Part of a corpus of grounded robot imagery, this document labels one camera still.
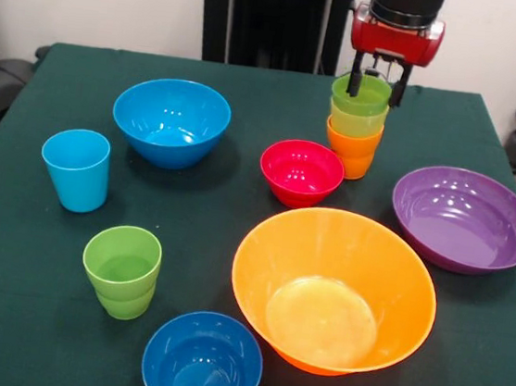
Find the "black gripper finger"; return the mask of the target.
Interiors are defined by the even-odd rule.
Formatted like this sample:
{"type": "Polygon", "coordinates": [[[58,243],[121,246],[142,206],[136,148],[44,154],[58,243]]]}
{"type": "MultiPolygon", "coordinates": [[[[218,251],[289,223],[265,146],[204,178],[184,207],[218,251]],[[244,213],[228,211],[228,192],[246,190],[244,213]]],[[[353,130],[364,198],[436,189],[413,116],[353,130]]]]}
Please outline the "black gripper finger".
{"type": "Polygon", "coordinates": [[[362,79],[361,72],[361,62],[363,60],[364,54],[360,51],[355,53],[355,58],[353,59],[353,64],[351,68],[351,73],[349,75],[349,82],[347,84],[346,92],[351,97],[356,97],[359,92],[359,85],[362,79]]]}
{"type": "Polygon", "coordinates": [[[393,108],[399,107],[406,91],[406,87],[408,86],[410,73],[413,70],[413,66],[411,64],[401,63],[401,66],[403,67],[401,77],[392,87],[392,94],[390,94],[388,102],[388,105],[393,108]]]}

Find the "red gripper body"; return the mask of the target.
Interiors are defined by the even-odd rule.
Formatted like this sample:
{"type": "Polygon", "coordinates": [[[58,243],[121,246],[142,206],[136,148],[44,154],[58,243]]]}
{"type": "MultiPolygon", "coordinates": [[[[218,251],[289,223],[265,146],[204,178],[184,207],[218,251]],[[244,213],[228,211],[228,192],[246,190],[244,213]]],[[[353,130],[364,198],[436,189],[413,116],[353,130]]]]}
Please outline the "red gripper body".
{"type": "Polygon", "coordinates": [[[446,25],[437,19],[425,30],[390,27],[370,13],[367,3],[354,12],[351,44],[357,52],[388,56],[406,65],[425,68],[436,56],[444,40],[446,25]]]}

